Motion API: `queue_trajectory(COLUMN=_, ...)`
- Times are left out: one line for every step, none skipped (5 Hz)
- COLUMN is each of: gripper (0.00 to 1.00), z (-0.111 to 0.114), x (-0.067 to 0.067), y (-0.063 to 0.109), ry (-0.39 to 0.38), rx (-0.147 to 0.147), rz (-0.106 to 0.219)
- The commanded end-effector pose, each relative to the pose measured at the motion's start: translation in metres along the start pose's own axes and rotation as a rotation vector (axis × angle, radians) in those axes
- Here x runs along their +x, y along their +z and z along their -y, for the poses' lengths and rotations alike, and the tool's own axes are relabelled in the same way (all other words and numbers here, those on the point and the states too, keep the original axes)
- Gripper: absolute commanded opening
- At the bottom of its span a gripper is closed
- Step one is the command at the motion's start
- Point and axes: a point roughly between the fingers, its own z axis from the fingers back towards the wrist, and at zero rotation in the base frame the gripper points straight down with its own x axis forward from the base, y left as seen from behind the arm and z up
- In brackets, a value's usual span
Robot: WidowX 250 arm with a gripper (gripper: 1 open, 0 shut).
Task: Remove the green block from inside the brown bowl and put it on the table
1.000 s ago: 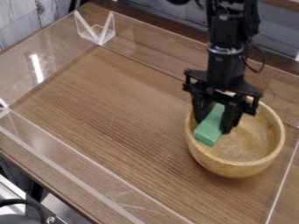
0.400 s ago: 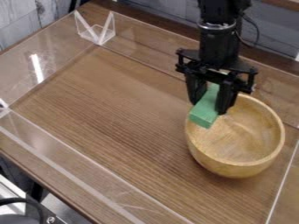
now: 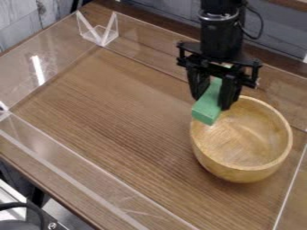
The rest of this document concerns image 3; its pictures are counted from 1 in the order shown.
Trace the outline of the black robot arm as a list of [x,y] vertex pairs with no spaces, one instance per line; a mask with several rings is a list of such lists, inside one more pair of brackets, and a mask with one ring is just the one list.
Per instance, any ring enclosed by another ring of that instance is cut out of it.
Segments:
[[[250,35],[244,29],[245,11],[258,17],[260,30]],[[241,88],[256,87],[261,62],[244,56],[242,37],[256,40],[262,33],[264,21],[246,0],[200,0],[197,14],[200,41],[180,41],[177,65],[186,71],[190,95],[194,100],[210,85],[209,77],[221,80],[217,106],[228,110],[238,100]]]

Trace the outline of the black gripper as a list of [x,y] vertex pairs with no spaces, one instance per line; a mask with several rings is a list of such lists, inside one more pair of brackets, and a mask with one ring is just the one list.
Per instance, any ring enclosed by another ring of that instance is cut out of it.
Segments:
[[213,13],[205,9],[198,12],[200,41],[181,41],[177,65],[185,69],[190,95],[197,101],[209,86],[209,77],[221,80],[218,106],[225,111],[237,101],[241,86],[256,87],[261,64],[241,53],[242,36],[252,39],[244,29],[244,8],[226,9]]

